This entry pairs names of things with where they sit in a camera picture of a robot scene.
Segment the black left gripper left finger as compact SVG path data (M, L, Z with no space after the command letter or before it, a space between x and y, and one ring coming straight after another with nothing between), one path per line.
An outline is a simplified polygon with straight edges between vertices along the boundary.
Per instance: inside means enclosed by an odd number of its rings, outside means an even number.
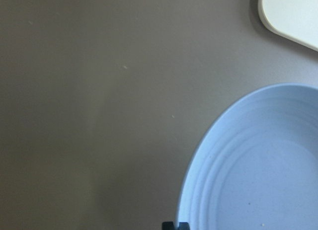
M163 222L162 230L174 230L174 222Z

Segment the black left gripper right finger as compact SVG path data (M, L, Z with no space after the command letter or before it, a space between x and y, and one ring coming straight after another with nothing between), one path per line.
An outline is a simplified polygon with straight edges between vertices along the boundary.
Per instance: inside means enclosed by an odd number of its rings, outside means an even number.
M189 230L188 222L180 222L178 225L178 230Z

